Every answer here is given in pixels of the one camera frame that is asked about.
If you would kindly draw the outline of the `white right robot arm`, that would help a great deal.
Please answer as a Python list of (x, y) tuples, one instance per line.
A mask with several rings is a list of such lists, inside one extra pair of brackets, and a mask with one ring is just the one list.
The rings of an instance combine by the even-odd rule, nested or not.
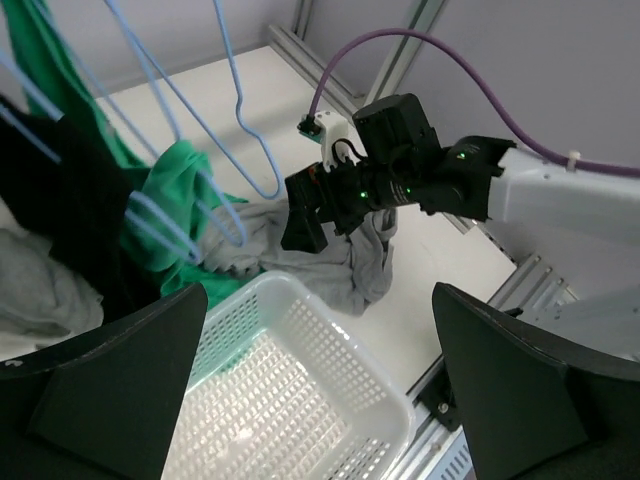
[(412, 94), (380, 99), (350, 119), (320, 111), (299, 131), (320, 143), (322, 158), (285, 181), (281, 245), (289, 251), (320, 253), (330, 235), (351, 236), (367, 217), (391, 211), (415, 267), (425, 263), (437, 214), (639, 240), (637, 180), (560, 166), (507, 139), (471, 135), (444, 146)]

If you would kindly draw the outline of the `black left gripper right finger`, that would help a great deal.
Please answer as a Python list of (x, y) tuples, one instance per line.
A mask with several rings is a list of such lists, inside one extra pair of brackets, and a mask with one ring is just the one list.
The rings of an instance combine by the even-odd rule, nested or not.
[(636, 479), (639, 365), (439, 283), (432, 307), (479, 479)]

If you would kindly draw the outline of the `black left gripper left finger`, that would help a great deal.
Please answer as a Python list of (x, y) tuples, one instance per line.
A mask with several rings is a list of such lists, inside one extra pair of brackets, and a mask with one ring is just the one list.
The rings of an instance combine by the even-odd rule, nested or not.
[(2, 478), (160, 478), (206, 309), (191, 285), (3, 361)]

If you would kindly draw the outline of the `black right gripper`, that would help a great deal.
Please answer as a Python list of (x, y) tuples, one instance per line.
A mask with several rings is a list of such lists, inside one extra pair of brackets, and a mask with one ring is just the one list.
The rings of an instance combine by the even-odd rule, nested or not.
[(370, 212), (416, 203), (427, 175), (444, 159), (446, 149), (414, 94), (382, 98), (358, 110), (352, 120), (365, 156), (327, 174), (321, 182), (328, 189), (326, 205), (316, 167), (285, 179), (285, 251), (320, 253), (328, 245), (322, 223), (348, 235)]

